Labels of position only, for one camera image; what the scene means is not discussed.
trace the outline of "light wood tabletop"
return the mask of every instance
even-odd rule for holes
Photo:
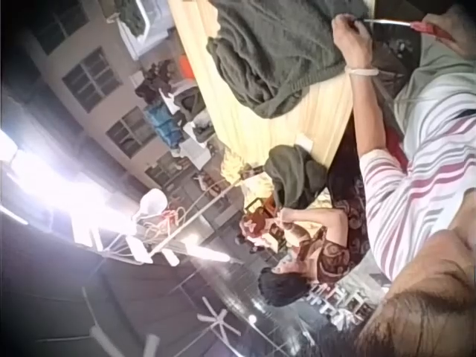
[[[375,0],[365,0],[373,13]],[[352,110],[352,92],[346,74],[316,83],[290,112],[262,119],[240,104],[219,76],[207,52],[215,37],[217,11],[208,0],[169,0],[186,55],[199,84],[218,139],[251,165],[264,164],[278,144],[293,145],[299,134],[312,142],[312,157],[329,166]]]

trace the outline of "person in striped shirt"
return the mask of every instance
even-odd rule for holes
[[[476,26],[458,6],[425,21],[454,40],[422,35],[420,67],[397,96],[406,173],[385,149],[370,35],[352,16],[332,22],[350,68],[370,249],[393,283],[329,356],[345,346],[352,356],[476,356]]]

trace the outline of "white wristband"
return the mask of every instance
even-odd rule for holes
[[[372,77],[372,76],[376,76],[377,74],[379,74],[379,70],[377,68],[350,68],[350,67],[347,67],[345,66],[345,73],[347,74],[355,74],[357,76],[368,76],[368,77]]]

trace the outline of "red handle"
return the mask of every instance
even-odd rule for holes
[[[443,30],[441,27],[430,24],[428,22],[412,22],[410,23],[410,27],[413,28],[415,31],[421,33],[427,33],[429,35],[433,35],[441,39],[449,39],[451,41],[454,41],[453,36],[450,35],[448,32]]]

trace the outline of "scissors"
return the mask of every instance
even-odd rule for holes
[[[446,32],[442,28],[434,24],[431,24],[429,22],[423,22],[423,21],[406,22],[406,21],[396,21],[396,20],[388,20],[388,19],[359,19],[359,20],[362,22],[366,22],[368,24],[407,26],[415,30],[416,32],[426,33],[428,35],[439,37],[441,39],[449,39],[451,41],[454,41],[454,38],[452,35],[450,35],[448,32]]]

